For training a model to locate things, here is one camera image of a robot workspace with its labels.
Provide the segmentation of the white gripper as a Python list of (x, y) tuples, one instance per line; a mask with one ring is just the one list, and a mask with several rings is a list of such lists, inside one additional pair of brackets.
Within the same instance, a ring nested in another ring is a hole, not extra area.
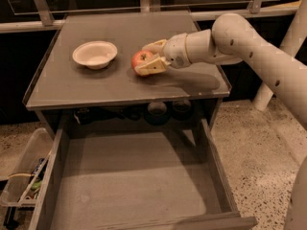
[(143, 46), (143, 50), (155, 54), (145, 65), (149, 75), (165, 72), (170, 63), (176, 69), (189, 67), (191, 62), (186, 51), (186, 38), (187, 34), (177, 34), (168, 40), (161, 39)]

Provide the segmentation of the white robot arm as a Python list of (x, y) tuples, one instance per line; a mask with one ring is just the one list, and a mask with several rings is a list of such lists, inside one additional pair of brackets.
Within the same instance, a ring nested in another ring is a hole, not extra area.
[(306, 39), (307, 0), (300, 0), (279, 48), (270, 44), (237, 13), (220, 15), (210, 30), (177, 34), (143, 47), (151, 56), (133, 67), (139, 76), (188, 67), (197, 62), (222, 63), (241, 59), (307, 129), (307, 66), (295, 58)]

